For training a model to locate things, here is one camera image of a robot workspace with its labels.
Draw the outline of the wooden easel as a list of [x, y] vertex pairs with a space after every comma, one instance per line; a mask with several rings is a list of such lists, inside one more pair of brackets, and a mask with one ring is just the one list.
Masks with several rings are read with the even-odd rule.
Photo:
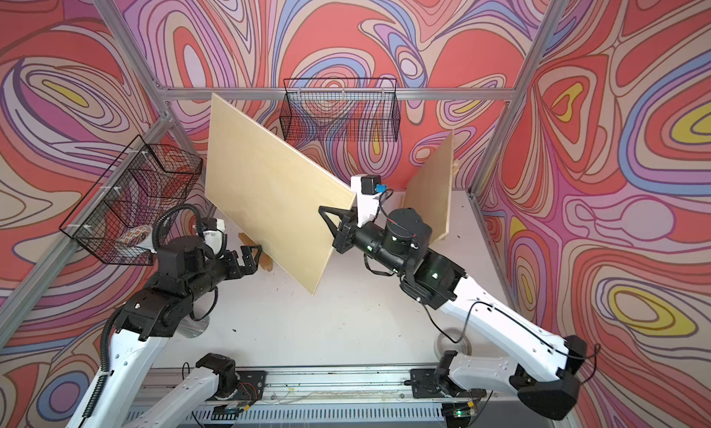
[[[257, 243], [252, 240], [246, 233], [238, 233], [238, 237], [244, 246], [257, 246]], [[266, 272], [273, 271], [273, 260], [262, 249], [253, 249], [253, 257], [259, 268]]]

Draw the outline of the plywood board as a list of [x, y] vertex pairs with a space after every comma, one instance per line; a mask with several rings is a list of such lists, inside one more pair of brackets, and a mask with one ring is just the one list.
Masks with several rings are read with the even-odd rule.
[[333, 236], [318, 209], [350, 209], [356, 197], [217, 94], [211, 99], [205, 195], [310, 294], [333, 255]]
[[405, 191], [403, 206], [414, 209], [431, 227], [432, 244], [449, 233], [454, 152], [454, 134], [449, 132], [410, 179]]

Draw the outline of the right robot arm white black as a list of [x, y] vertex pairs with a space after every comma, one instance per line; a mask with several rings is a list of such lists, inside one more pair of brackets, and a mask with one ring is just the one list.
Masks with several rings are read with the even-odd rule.
[[456, 317], [505, 353], [477, 359], [454, 349], [444, 352], [427, 382], [411, 385], [451, 398], [482, 398], [486, 392], [515, 395], [536, 414], [564, 420], [578, 403], [583, 380], [577, 373], [595, 362], [597, 348], [577, 335], [550, 333], [489, 294], [457, 263], [430, 247], [433, 230], [414, 211], [397, 209], [379, 226], [357, 221], [357, 209], [322, 206], [318, 210], [344, 254], [360, 250], [365, 261], [383, 265], [381, 275], [398, 279], [400, 289], [427, 314]]

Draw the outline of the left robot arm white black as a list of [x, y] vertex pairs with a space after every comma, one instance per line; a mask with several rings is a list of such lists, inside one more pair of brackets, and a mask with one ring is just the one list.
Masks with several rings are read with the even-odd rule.
[[[150, 248], [157, 256], [157, 271], [106, 320], [99, 340], [99, 370], [70, 427], [124, 426], [144, 379], [181, 323], [200, 322], [194, 310], [197, 300], [218, 294], [225, 281], [257, 272], [261, 246], [234, 251], [227, 243], [223, 220], [205, 219], [192, 205], [171, 208], [156, 220]], [[234, 413], [242, 414], [263, 397], [263, 379], [241, 374], [229, 357], [209, 353], [130, 424], [177, 427], [209, 400], [235, 400]]]

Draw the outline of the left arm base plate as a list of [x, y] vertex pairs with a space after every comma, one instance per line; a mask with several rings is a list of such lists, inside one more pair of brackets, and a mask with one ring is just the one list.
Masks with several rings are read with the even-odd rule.
[[215, 374], [212, 371], [210, 373], [218, 378], [218, 388], [207, 401], [236, 400], [255, 403], [263, 398], [267, 379], [266, 371], [237, 370], [220, 374]]

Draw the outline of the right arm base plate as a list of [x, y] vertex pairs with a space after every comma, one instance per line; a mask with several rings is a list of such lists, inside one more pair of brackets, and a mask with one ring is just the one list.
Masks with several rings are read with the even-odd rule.
[[409, 386], [412, 395], [416, 399], [424, 398], [468, 398], [479, 400], [487, 396], [487, 392], [482, 389], [465, 390], [455, 384], [443, 372], [435, 369], [411, 369], [409, 378], [404, 382]]

